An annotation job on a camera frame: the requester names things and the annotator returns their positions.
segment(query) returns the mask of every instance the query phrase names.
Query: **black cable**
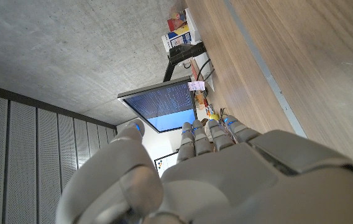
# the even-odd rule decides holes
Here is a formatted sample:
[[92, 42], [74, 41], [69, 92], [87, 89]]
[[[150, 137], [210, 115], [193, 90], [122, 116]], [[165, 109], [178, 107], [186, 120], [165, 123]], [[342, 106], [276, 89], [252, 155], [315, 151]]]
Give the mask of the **black cable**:
[[204, 79], [204, 82], [207, 81], [207, 79], [213, 74], [215, 71], [215, 68], [209, 73], [209, 75]]
[[199, 71], [199, 74], [197, 74], [197, 79], [196, 79], [196, 82], [199, 80], [199, 77], [201, 75], [201, 71], [203, 70], [204, 66], [206, 66], [206, 64], [210, 61], [211, 59], [209, 58], [206, 63], [204, 63], [204, 65], [201, 67], [200, 71]]

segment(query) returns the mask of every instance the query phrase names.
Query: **black stand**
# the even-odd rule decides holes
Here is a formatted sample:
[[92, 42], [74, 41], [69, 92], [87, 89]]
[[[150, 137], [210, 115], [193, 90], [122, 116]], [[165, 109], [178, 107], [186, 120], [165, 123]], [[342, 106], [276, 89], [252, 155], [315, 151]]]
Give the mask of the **black stand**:
[[178, 63], [195, 56], [199, 56], [206, 52], [206, 47], [202, 42], [191, 45], [191, 44], [181, 44], [170, 49], [170, 55], [168, 56], [168, 66], [164, 74], [163, 82], [171, 80], [174, 68]]

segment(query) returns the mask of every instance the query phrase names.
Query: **paper sign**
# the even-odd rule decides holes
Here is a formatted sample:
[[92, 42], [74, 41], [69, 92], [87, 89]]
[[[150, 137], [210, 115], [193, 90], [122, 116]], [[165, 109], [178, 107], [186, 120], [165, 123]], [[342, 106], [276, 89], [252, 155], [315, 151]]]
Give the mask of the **paper sign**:
[[188, 82], [188, 86], [190, 91], [206, 89], [203, 81]]

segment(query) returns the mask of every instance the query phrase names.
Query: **white robotic arm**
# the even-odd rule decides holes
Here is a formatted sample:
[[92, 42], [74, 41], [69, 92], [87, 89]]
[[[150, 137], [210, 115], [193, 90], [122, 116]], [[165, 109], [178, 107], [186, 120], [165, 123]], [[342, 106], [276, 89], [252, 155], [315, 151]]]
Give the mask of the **white robotic arm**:
[[353, 223], [353, 161], [233, 116], [237, 144], [209, 121], [182, 129], [177, 165], [158, 177], [135, 120], [69, 181], [57, 223]]

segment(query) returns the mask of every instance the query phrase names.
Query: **concrete ceiling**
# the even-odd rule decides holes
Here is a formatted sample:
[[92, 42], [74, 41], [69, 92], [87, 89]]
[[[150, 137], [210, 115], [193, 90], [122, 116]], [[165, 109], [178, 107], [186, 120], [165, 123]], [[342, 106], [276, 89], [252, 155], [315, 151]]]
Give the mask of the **concrete ceiling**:
[[[180, 1], [0, 0], [0, 88], [98, 120], [136, 115], [117, 94], [160, 83]], [[173, 79], [189, 75], [178, 67]]]

